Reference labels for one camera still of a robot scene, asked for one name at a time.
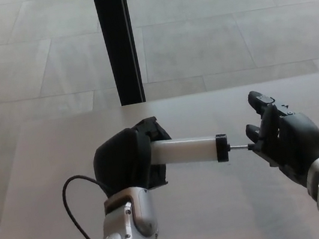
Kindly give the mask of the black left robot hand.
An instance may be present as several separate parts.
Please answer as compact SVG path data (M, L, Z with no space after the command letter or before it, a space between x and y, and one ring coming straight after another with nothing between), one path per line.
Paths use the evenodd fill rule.
M171 136L152 116L100 145L94 155L94 173L107 197L129 187L150 190L165 186L166 164L151 164L152 143L169 139Z

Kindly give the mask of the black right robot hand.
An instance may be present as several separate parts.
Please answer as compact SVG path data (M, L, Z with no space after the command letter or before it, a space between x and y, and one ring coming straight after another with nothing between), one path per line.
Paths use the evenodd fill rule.
M308 171L319 158L319 128L303 113L262 93L251 91L248 103L261 117L259 126L248 124L248 146L290 180L306 186Z

